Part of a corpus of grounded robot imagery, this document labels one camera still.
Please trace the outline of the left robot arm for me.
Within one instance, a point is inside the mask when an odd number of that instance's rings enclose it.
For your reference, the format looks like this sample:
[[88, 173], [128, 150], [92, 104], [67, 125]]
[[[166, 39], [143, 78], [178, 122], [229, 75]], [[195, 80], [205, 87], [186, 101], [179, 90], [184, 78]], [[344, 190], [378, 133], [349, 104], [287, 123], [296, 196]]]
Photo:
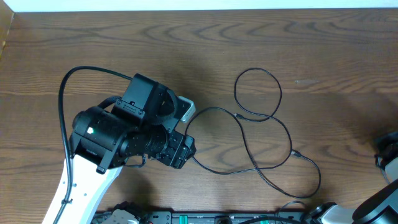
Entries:
[[195, 140], [176, 131], [195, 104], [170, 88], [135, 74], [122, 97], [114, 96], [79, 112], [67, 141], [56, 194], [44, 223], [90, 223], [130, 157], [140, 156], [180, 169], [196, 152]]

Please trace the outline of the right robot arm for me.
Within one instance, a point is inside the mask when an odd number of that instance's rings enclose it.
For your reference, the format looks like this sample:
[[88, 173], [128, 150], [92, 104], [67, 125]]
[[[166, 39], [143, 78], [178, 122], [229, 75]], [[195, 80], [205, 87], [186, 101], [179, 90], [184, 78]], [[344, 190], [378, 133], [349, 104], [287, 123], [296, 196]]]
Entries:
[[397, 223], [397, 133], [375, 140], [378, 153], [375, 165], [387, 181], [387, 186], [364, 201], [358, 208], [345, 208], [336, 203], [324, 203], [303, 220], [308, 224], [390, 224]]

